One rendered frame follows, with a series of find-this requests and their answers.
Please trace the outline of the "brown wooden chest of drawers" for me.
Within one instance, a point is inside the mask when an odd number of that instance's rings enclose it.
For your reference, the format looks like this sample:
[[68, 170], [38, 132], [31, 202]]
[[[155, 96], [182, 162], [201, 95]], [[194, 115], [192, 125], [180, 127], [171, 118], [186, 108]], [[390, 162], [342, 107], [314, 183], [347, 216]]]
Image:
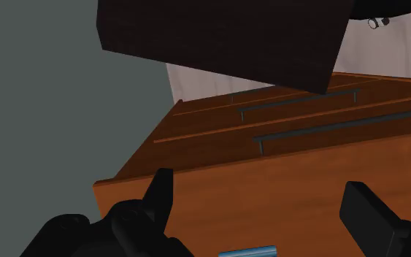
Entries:
[[102, 214], [174, 172], [166, 233], [196, 257], [363, 257], [339, 219], [348, 181], [411, 220], [411, 79], [335, 73], [325, 94], [268, 87], [178, 101], [111, 179]]

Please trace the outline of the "dark robot stand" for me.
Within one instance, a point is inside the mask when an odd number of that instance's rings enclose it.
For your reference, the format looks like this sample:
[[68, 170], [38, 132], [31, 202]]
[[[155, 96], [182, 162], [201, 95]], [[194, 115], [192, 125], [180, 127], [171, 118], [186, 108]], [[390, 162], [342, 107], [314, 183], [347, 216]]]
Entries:
[[104, 50], [325, 93], [354, 0], [98, 0]]

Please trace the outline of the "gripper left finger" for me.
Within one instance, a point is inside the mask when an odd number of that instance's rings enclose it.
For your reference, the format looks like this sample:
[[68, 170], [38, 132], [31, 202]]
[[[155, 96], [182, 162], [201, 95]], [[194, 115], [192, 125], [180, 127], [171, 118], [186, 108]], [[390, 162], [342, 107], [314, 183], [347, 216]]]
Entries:
[[51, 218], [20, 257], [193, 257], [164, 233], [173, 205], [173, 171], [161, 168], [142, 199], [114, 204], [101, 220], [81, 214]]

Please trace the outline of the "blue cylinder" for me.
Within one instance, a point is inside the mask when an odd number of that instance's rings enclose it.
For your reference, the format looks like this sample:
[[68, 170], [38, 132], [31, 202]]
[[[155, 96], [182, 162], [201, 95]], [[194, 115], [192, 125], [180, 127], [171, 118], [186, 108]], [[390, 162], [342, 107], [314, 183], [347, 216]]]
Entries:
[[274, 245], [220, 252], [218, 257], [277, 257]]

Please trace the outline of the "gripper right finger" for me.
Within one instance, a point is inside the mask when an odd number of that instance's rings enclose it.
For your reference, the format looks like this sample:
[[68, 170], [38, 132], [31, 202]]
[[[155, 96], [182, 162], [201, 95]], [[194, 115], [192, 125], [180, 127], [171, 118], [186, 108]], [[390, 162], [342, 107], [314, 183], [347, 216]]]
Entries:
[[396, 215], [365, 183], [346, 182], [339, 218], [366, 257], [411, 257], [411, 221]]

